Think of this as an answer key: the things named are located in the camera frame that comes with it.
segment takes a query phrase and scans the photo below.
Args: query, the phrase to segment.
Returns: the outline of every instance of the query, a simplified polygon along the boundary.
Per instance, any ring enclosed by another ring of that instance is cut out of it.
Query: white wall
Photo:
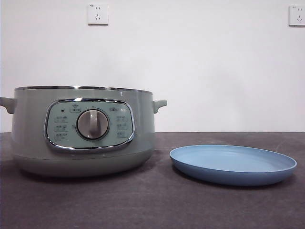
[[[305,131],[305,0],[1,1],[1,96],[27,85],[149,90],[156,131]],[[1,108],[1,131],[11,115]]]

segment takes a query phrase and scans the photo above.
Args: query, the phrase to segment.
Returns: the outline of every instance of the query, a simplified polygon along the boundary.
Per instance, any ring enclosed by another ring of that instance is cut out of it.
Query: electrical socket
[[[305,26],[305,5],[289,7],[289,26]]]
[[[88,5],[87,21],[88,25],[108,25],[108,5]]]

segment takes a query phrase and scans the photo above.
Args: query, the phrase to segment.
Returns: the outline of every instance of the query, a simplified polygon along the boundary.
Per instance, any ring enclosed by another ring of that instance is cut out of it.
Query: stainless steel lid rim
[[[105,91],[127,91],[127,92],[141,92],[149,93],[152,92],[130,88],[119,88],[119,87],[93,87],[93,86],[28,86],[28,87],[17,87],[15,91],[20,90],[33,90],[33,89],[84,89],[84,90],[105,90]]]

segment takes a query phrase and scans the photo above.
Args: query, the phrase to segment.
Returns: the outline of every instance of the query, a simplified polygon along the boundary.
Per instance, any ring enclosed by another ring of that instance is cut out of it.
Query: gray table surface
[[[305,133],[157,133],[141,167],[91,178],[46,178],[19,171],[10,133],[1,139],[2,229],[304,229]],[[250,146],[298,162],[264,187],[216,185],[176,170],[171,149],[198,144]]]

